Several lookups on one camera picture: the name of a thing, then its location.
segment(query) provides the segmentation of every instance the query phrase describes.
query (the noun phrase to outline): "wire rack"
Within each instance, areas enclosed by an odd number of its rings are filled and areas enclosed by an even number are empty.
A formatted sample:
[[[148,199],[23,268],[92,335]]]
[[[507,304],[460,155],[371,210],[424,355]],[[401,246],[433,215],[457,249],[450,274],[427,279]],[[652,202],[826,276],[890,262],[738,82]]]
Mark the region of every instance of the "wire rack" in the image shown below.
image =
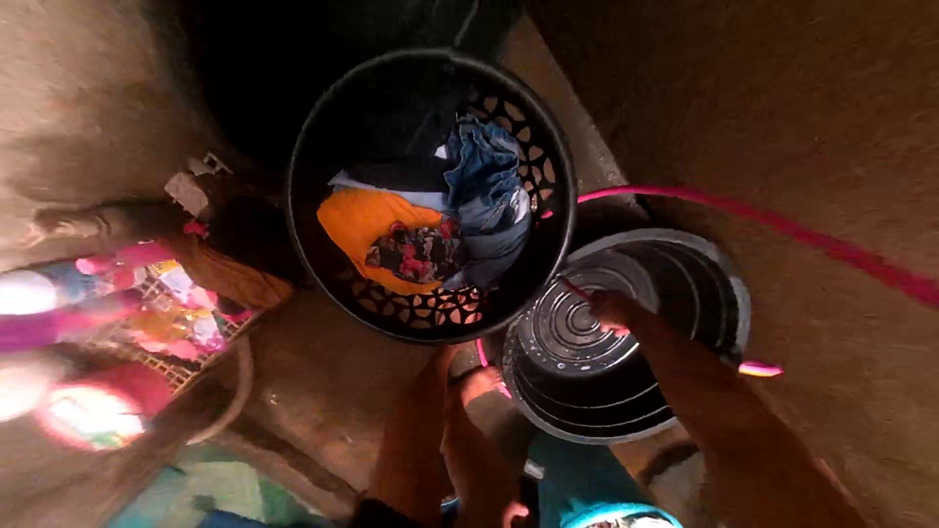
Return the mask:
[[[146,278],[135,289],[143,294],[144,304],[149,308],[164,308],[161,304],[174,303],[170,289],[160,281],[150,268],[146,268]],[[218,310],[212,311],[213,316],[220,316]],[[250,318],[233,323],[224,318],[216,317],[216,321],[224,320],[219,325],[219,332],[226,343],[232,343],[244,332],[258,314]],[[226,350],[219,350],[211,354],[202,354],[196,359],[188,360],[177,358],[169,354],[149,352],[140,348],[126,336],[124,329],[126,322],[116,322],[99,328],[89,337],[85,346],[95,352],[107,354],[117,360],[135,361],[146,365],[162,374],[173,390],[173,396],[185,391],[206,368],[218,361]]]

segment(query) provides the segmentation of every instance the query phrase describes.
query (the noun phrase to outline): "human arm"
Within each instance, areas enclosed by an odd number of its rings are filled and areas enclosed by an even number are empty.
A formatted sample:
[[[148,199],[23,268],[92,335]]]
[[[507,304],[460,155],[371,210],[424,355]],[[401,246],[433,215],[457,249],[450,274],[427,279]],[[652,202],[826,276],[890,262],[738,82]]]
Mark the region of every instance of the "human arm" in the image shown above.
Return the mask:
[[[628,329],[659,388],[704,454],[731,528],[865,526],[823,466],[711,350],[621,293],[592,296],[604,330]]]

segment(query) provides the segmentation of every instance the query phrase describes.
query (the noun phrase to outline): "orange cloth bundle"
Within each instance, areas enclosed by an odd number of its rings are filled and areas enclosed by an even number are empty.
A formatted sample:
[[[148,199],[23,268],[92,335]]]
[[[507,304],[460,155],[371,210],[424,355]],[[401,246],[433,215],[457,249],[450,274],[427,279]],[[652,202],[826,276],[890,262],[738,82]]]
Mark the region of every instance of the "orange cloth bundle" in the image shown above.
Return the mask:
[[[364,189],[342,189],[327,198],[316,218],[339,249],[346,252],[363,277],[374,280],[395,293],[414,295],[440,287],[441,282],[415,284],[395,277],[391,270],[365,265],[372,243],[388,233],[395,222],[408,229],[437,227],[442,215],[430,209],[414,207],[392,193]]]

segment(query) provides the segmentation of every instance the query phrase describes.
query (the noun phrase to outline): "black plastic laundry basket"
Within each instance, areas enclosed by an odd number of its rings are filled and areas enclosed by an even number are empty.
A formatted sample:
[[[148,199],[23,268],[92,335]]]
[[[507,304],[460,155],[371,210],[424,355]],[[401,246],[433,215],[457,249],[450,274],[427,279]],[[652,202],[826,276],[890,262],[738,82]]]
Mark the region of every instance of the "black plastic laundry basket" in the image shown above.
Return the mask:
[[[522,254],[486,293],[463,287],[399,295],[362,278],[316,219],[331,193],[328,181],[347,163],[439,145],[445,139],[441,127],[466,113],[498,123],[521,145],[518,174],[533,212]],[[297,140],[285,191],[294,246],[323,289],[353,317],[385,334],[435,344],[499,329],[537,299],[567,253],[577,182],[561,129],[514,75],[452,50],[415,49],[359,65],[319,99]],[[547,211],[553,214],[541,219]]]

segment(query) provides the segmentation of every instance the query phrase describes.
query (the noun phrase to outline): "leg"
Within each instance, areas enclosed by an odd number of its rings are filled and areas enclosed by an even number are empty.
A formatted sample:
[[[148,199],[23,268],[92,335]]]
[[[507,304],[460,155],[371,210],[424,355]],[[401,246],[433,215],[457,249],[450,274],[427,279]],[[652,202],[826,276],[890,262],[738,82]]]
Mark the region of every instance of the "leg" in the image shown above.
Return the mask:
[[[482,368],[447,395],[443,457],[460,498],[457,526],[502,526],[506,508],[518,495],[518,484],[496,446],[471,421],[466,404],[495,389],[494,367]]]
[[[447,369],[456,348],[440,349],[401,395],[385,423],[367,495],[425,526],[439,523],[446,475],[440,463]]]

